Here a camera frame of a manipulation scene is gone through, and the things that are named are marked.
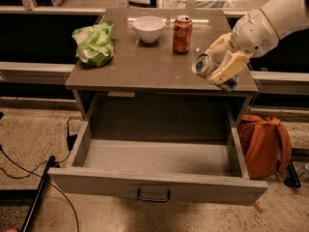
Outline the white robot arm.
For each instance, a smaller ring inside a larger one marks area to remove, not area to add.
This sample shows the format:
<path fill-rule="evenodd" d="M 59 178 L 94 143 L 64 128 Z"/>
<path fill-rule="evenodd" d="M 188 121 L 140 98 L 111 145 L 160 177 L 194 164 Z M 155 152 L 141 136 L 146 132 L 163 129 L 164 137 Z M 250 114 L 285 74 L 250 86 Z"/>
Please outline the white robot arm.
<path fill-rule="evenodd" d="M 208 79 L 221 85 L 240 73 L 252 57 L 262 57 L 290 34 L 309 27 L 305 0 L 270 0 L 238 20 L 230 33 L 220 36 L 206 51 L 218 65 Z"/>

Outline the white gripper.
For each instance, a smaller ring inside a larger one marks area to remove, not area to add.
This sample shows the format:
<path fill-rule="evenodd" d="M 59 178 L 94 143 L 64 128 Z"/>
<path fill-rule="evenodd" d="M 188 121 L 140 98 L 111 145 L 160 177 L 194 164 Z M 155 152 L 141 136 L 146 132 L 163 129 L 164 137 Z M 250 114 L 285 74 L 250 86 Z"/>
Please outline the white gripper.
<path fill-rule="evenodd" d="M 232 53 L 233 45 L 239 50 Z M 261 10 L 253 10 L 238 20 L 232 34 L 221 35 L 206 50 L 215 62 L 221 62 L 210 75 L 210 82 L 221 85 L 240 73 L 249 62 L 249 57 L 262 57 L 278 46 L 279 39 L 271 23 Z"/>

